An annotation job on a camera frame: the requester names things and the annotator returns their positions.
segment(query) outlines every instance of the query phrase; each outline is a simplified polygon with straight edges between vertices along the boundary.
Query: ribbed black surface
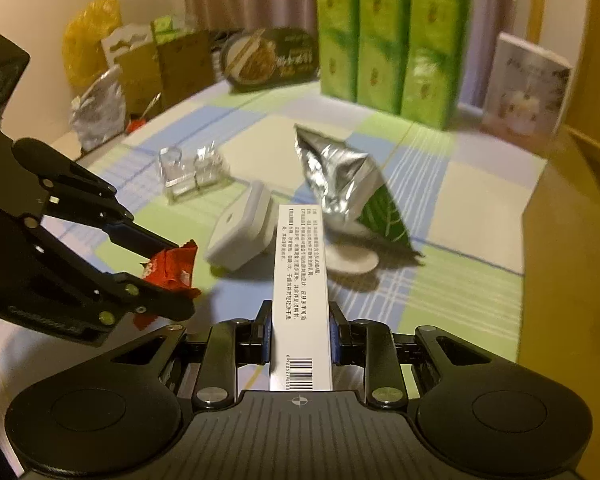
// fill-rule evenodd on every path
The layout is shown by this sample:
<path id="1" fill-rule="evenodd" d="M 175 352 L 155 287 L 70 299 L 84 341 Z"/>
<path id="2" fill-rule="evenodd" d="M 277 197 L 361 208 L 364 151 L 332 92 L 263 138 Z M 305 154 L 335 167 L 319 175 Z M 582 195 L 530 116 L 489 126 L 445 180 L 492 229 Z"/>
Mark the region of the ribbed black surface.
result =
<path id="1" fill-rule="evenodd" d="M 296 405 L 302 395 L 307 402 Z M 44 477 L 25 476 L 26 480 Z M 247 392 L 203 413 L 167 454 L 120 480 L 470 480 L 433 456 L 397 413 L 353 392 Z M 556 479 L 576 480 L 573 474 Z"/>

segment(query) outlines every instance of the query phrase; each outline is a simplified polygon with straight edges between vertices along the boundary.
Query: white oval object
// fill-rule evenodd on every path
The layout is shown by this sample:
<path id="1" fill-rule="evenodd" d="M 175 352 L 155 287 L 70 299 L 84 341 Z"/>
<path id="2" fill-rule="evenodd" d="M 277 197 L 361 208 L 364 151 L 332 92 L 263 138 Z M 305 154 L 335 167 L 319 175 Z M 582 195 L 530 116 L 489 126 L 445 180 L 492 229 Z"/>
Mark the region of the white oval object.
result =
<path id="1" fill-rule="evenodd" d="M 378 254 L 372 250 L 354 245 L 327 245 L 324 256 L 327 270 L 339 274 L 366 274 L 380 262 Z"/>

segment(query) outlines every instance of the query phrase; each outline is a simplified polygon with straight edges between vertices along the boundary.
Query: white book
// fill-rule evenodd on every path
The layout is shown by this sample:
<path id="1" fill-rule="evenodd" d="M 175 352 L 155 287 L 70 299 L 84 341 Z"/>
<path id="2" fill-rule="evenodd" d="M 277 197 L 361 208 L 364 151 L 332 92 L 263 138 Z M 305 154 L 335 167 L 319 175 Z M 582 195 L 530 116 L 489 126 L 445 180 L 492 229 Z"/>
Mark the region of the white book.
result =
<path id="1" fill-rule="evenodd" d="M 484 129 L 541 152 L 557 130 L 571 70 L 563 57 L 502 32 L 484 105 Z"/>
<path id="2" fill-rule="evenodd" d="M 273 281 L 269 388 L 333 389 L 322 211 L 281 205 Z"/>

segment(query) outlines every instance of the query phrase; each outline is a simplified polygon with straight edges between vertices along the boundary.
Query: yellow plastic bag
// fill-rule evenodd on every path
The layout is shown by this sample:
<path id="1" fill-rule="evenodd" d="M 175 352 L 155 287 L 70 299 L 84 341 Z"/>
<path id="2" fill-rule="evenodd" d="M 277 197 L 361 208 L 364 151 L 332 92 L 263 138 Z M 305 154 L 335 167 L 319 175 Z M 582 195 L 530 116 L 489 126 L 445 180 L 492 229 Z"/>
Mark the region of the yellow plastic bag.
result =
<path id="1" fill-rule="evenodd" d="M 118 0 L 93 0 L 66 26 L 62 37 L 64 72 L 80 95 L 107 71 L 100 40 L 122 25 Z"/>

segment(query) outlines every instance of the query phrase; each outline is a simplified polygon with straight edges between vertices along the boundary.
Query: crosshair symbol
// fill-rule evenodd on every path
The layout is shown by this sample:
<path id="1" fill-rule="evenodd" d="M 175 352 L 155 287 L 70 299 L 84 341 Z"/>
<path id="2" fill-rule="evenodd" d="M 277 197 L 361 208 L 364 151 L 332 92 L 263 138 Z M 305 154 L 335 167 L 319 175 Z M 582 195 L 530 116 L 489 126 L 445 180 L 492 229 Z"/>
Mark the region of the crosshair symbol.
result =
<path id="1" fill-rule="evenodd" d="M 311 401 L 309 399 L 307 399 L 306 397 L 303 397 L 302 395 L 298 395 L 297 397 L 294 397 L 293 399 L 291 399 L 291 402 L 294 403 L 298 408 L 301 408 L 306 403 L 311 402 Z"/>

